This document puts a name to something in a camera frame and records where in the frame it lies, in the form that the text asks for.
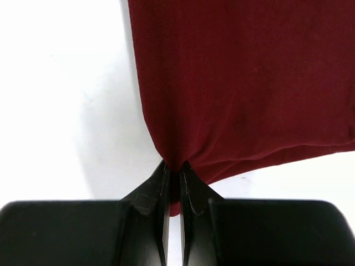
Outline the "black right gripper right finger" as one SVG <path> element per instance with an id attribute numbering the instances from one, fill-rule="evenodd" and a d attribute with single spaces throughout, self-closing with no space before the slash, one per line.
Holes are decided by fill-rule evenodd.
<path id="1" fill-rule="evenodd" d="M 183 265 L 353 265 L 354 235 L 326 201 L 225 199 L 180 173 Z"/>

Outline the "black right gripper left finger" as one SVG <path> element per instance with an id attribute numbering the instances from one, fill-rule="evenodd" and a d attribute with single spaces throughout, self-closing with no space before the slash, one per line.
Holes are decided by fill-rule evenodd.
<path id="1" fill-rule="evenodd" d="M 2 265 L 166 265 L 170 170 L 121 200 L 17 201 L 1 209 Z"/>

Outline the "dark maroon t shirt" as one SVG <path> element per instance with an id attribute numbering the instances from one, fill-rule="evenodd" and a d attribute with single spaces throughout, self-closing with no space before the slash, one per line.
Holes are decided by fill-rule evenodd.
<path id="1" fill-rule="evenodd" d="M 143 115 L 208 184 L 354 150 L 353 1 L 129 1 Z"/>

